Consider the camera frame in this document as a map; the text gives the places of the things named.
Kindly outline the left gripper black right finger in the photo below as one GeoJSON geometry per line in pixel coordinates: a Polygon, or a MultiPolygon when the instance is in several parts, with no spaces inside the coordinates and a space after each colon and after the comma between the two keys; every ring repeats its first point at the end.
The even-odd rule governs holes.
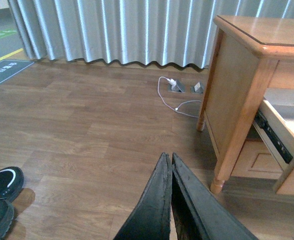
{"type": "Polygon", "coordinates": [[[179,240],[255,240],[176,154],[172,155],[172,207],[179,240]]]}

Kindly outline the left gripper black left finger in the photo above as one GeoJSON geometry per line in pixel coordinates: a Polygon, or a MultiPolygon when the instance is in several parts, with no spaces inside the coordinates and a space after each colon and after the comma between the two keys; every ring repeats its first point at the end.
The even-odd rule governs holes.
{"type": "Polygon", "coordinates": [[[172,164],[163,152],[143,193],[121,226],[116,240],[168,240],[172,198],[172,164]]]}

